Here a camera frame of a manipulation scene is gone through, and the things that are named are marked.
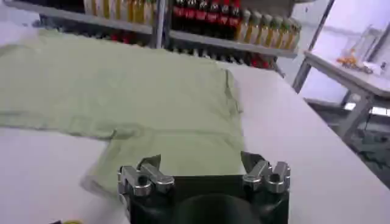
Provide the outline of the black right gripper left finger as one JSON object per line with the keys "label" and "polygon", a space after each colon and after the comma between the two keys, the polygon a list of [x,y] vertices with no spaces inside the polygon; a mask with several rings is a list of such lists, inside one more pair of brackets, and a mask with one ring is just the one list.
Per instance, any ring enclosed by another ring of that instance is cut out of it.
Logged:
{"label": "black right gripper left finger", "polygon": [[153,190],[167,194],[175,179],[160,171],[161,155],[143,158],[136,167],[121,166],[118,170],[118,194],[148,196]]}

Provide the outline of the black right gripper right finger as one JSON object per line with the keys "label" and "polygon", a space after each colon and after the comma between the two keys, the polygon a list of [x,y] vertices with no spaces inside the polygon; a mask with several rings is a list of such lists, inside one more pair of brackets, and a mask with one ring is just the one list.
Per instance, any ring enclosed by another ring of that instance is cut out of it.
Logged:
{"label": "black right gripper right finger", "polygon": [[256,192],[261,188],[273,194],[289,191],[291,168],[286,162],[279,161],[272,167],[261,155],[245,151],[241,152],[241,161],[246,171],[243,185],[251,191]]}

